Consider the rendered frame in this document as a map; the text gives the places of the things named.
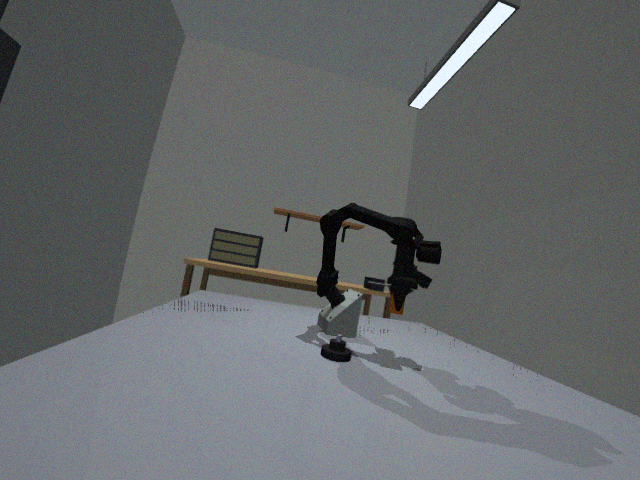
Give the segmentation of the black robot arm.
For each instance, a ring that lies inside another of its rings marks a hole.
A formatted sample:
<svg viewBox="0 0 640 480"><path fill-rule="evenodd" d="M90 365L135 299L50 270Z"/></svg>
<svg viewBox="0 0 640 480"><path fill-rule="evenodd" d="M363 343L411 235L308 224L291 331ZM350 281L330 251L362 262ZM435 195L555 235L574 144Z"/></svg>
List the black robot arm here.
<svg viewBox="0 0 640 480"><path fill-rule="evenodd" d="M429 264L440 264L441 245L439 241L424 241L424 236L417 229L414 220L404 217L391 217L368 208L350 203L338 210L333 209L320 219L321 232L324 235L322 268L317 278L317 295L326 297L335 308L346 299L336 287L339 271L334 268L337 234L342 222L348 218L360 221L385 231L396 245L395 258L414 261L415 249L418 261ZM413 236L415 239L413 240ZM411 279L421 287L427 288L431 278L413 268Z"/></svg>

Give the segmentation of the orange knob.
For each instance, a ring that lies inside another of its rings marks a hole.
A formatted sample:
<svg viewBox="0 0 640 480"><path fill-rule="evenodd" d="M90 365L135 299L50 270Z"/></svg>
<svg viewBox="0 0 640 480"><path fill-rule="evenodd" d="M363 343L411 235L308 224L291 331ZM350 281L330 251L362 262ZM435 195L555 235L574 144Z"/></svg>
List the orange knob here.
<svg viewBox="0 0 640 480"><path fill-rule="evenodd" d="M400 311L396 311L395 304L394 304L394 299L393 299L393 294L392 294L391 295L389 312L394 313L394 314L403 315L404 303L405 303L405 300L404 300L404 302L402 304L402 307L401 307Z"/></svg>

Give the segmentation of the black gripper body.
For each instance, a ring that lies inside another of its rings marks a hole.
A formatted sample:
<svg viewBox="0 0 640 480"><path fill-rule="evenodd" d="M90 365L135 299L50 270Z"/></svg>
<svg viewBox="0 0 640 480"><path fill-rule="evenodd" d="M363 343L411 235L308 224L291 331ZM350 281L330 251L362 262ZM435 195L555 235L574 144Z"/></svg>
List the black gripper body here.
<svg viewBox="0 0 640 480"><path fill-rule="evenodd" d="M412 270L415 267L414 261L395 258L393 272L388 278L387 284L400 289L418 289L418 282L411 279Z"/></svg>

